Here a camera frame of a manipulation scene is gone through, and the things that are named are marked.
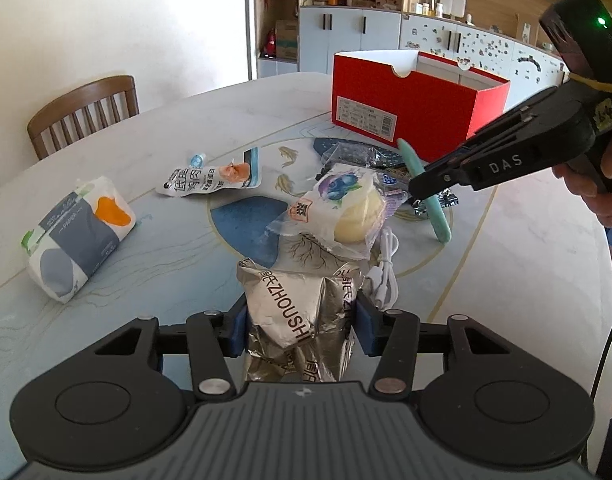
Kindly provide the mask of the person right hand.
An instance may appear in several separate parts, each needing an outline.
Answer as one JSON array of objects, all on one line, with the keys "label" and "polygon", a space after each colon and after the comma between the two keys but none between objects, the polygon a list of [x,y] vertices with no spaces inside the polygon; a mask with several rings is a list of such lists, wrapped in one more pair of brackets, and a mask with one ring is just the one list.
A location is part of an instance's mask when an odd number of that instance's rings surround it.
[{"label": "person right hand", "polygon": [[583,172],[565,162],[555,165],[553,174],[583,200],[603,226],[612,228],[612,131],[598,138],[588,151],[588,159],[589,166]]}]

